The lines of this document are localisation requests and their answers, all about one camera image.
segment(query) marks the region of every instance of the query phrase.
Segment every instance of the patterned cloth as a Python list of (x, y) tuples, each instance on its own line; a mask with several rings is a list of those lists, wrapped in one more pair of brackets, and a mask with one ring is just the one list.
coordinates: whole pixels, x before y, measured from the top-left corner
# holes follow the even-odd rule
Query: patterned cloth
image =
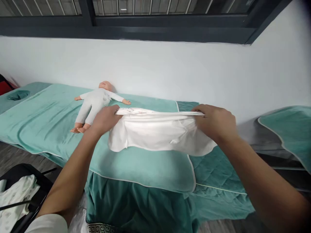
[[(0, 206), (7, 206), (31, 200), (40, 188), (40, 186), (36, 184), (36, 181), (37, 179), (34, 175), (20, 178), (20, 180), (12, 185), (8, 190), (0, 193)], [(0, 211), (0, 232), (11, 232), (15, 223), (28, 213), (28, 204)]]
[(134, 233), (104, 223), (90, 223), (87, 225), (87, 231), (89, 233)]

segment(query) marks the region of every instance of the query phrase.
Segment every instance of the white sleeve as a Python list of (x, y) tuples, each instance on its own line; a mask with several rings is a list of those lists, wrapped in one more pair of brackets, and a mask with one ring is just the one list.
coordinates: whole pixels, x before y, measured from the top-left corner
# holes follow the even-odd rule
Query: white sleeve
[(119, 101), (119, 102), (122, 102), (122, 100), (124, 100), (123, 97), (113, 93), (113, 92), (110, 92), (110, 91), (107, 91), (108, 95), (110, 96), (110, 98), (116, 100), (116, 101)]
[(66, 220), (58, 214), (47, 214), (36, 218), (25, 233), (68, 233)]
[(80, 95), (80, 98), (81, 98), (81, 99), (85, 99), (86, 96), (87, 96), (89, 93), (91, 93), (91, 92), (87, 92), (87, 93), (84, 93), (84, 94)]

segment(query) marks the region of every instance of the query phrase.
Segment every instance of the doll leg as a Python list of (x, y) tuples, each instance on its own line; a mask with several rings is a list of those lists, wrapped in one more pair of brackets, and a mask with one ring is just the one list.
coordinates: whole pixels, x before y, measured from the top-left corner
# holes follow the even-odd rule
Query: doll leg
[(87, 129), (91, 127), (93, 121), (96, 117), (96, 114), (102, 109), (102, 104), (92, 105), (91, 111), (85, 119), (85, 124), (82, 128), (78, 128), (80, 133), (84, 133)]
[(72, 133), (79, 133), (78, 129), (82, 127), (83, 123), (85, 122), (85, 119), (87, 117), (88, 112), (90, 111), (91, 103), (88, 101), (84, 101), (80, 111), (78, 113), (77, 119), (75, 120), (75, 126), (70, 132)]

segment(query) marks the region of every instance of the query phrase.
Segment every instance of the window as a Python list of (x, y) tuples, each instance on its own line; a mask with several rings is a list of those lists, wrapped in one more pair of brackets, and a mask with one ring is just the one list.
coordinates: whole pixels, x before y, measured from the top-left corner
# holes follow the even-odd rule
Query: window
[(291, 0), (0, 0), (0, 35), (251, 44)]

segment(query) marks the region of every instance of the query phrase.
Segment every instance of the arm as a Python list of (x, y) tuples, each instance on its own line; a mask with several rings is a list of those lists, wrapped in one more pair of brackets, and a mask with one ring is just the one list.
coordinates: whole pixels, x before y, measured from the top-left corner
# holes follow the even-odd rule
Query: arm
[(83, 100), (86, 98), (86, 96), (89, 94), (90, 92), (84, 93), (82, 95), (79, 95), (78, 97), (75, 97), (75, 101), (77, 100)]
[(37, 217), (59, 214), (70, 225), (74, 210), (81, 198), (94, 148), (100, 137), (108, 132), (122, 117), (115, 115), (120, 107), (103, 108), (95, 117), (92, 126), (85, 132), (80, 143), (57, 177)]
[(119, 96), (119, 95), (117, 95), (117, 94), (115, 94), (113, 92), (110, 92), (110, 91), (107, 91), (107, 92), (108, 92), (110, 98), (112, 98), (112, 99), (114, 99), (116, 101), (122, 102), (123, 104), (126, 104), (126, 105), (130, 105), (131, 104), (131, 102), (129, 100), (126, 100), (123, 97), (121, 97), (121, 96)]
[(226, 154), (262, 221), (276, 232), (300, 232), (309, 217), (310, 203), (239, 137), (231, 112), (199, 105), (205, 117), (196, 124)]

